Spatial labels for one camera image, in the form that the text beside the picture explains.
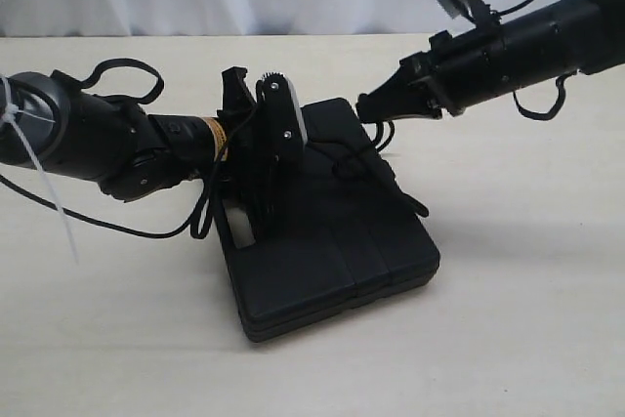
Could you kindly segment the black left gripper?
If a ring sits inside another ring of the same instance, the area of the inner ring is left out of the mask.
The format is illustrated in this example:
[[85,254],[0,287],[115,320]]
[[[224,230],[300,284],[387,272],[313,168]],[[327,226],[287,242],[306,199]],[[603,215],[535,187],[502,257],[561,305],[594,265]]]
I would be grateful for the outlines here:
[[220,196],[245,212],[254,236],[265,236],[274,215],[278,158],[272,147],[267,114],[261,108],[251,111],[256,101],[245,81],[247,73],[241,66],[222,72],[219,116],[246,116],[246,120],[230,141]]

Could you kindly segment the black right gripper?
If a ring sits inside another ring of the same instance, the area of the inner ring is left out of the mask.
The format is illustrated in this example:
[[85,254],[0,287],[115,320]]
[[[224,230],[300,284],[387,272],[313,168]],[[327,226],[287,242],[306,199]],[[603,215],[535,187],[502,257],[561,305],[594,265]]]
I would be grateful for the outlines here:
[[442,119],[445,110],[453,117],[461,116],[464,108],[456,104],[439,77],[438,56],[452,40],[447,31],[440,31],[428,41],[429,51],[404,57],[398,69],[382,85],[356,100],[360,122],[387,122],[399,119]]

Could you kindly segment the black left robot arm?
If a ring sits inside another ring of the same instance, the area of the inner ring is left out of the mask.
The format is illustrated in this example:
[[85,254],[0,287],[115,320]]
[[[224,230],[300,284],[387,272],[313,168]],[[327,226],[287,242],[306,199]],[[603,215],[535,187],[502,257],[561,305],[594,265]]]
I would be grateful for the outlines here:
[[150,72],[147,63],[116,58],[83,79],[60,70],[3,77],[2,163],[92,182],[124,203],[198,180],[201,193],[181,230],[205,237],[218,201],[228,198],[243,206],[254,228],[264,227],[278,157],[263,88],[247,86],[246,69],[223,72],[222,107],[201,117],[146,111],[164,90],[160,74],[141,96],[96,94],[104,74],[118,68]]

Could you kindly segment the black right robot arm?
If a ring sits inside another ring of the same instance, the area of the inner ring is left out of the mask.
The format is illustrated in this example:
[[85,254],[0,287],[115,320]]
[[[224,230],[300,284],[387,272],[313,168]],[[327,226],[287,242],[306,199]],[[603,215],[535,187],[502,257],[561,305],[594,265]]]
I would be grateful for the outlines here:
[[363,123],[458,116],[476,104],[550,79],[558,89],[547,112],[521,115],[547,121],[565,99],[564,81],[624,63],[624,0],[561,0],[500,22],[480,12],[475,27],[457,36],[441,31],[430,48],[399,62],[380,87],[356,102]]

